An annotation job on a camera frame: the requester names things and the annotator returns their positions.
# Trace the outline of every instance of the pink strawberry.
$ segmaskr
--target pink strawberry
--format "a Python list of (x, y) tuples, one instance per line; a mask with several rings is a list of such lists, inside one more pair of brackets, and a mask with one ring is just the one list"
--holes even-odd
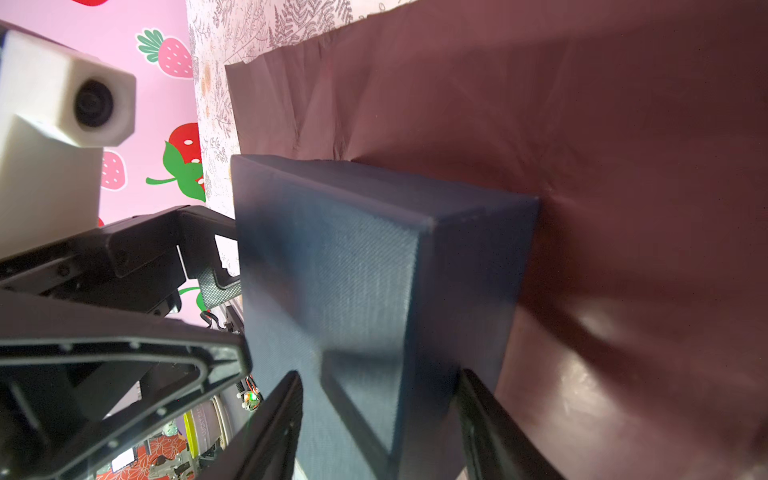
[(121, 190), (125, 187), (125, 163), (120, 155), (113, 151), (104, 151), (101, 164), (101, 188)]
[(147, 54), (147, 61), (157, 62), (166, 75), (192, 78), (192, 56), (189, 50), (176, 38), (163, 38), (159, 30), (144, 30), (136, 35), (139, 51)]

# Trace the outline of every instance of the pink wall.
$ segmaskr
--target pink wall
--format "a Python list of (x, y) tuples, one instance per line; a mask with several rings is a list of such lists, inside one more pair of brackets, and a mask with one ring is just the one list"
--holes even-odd
[[(158, 63), (150, 63), (147, 54), (138, 50), (137, 35), (146, 29), (158, 30), (188, 50), (184, 0), (107, 0), (98, 6), (74, 0), (12, 0), (0, 2), (0, 19), (136, 75), (136, 131), (122, 145), (110, 149), (122, 157), (127, 182), (120, 190), (101, 189), (99, 217), (105, 223), (175, 205), (203, 203), (182, 194), (176, 181), (160, 185), (146, 182), (147, 177), (172, 177), (163, 166), (165, 142), (176, 127), (197, 122), (197, 113), (191, 76), (175, 78), (163, 73)], [(194, 285), (188, 282), (184, 286)], [(202, 324), (195, 295), (189, 292), (182, 296), (180, 316)]]

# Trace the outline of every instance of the red strawberry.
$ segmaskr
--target red strawberry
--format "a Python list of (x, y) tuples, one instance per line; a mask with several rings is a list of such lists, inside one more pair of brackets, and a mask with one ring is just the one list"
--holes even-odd
[(121, 190), (125, 187), (125, 163), (116, 152), (105, 150), (101, 164), (101, 188)]
[(147, 54), (147, 61), (157, 62), (163, 73), (171, 77), (192, 78), (192, 55), (176, 38), (163, 38), (159, 30), (144, 30), (136, 35), (139, 51)]
[(176, 147), (185, 164), (199, 164), (202, 158), (200, 152), (200, 131), (197, 123), (184, 124), (170, 134), (168, 143)]

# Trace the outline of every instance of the brown cloth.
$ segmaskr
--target brown cloth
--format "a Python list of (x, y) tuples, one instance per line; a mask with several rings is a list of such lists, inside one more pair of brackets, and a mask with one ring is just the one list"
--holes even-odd
[(227, 73), (244, 154), (541, 197), (496, 393), (565, 476), (768, 478), (768, 3), (419, 0)]

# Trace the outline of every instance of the pink wallpaper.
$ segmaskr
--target pink wallpaper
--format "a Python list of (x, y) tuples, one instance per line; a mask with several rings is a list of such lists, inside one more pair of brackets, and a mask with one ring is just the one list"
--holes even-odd
[[(136, 75), (136, 131), (104, 156), (99, 217), (105, 223), (203, 203), (184, 0), (0, 2), (0, 19)], [(179, 316), (204, 325), (196, 295), (182, 295)]]

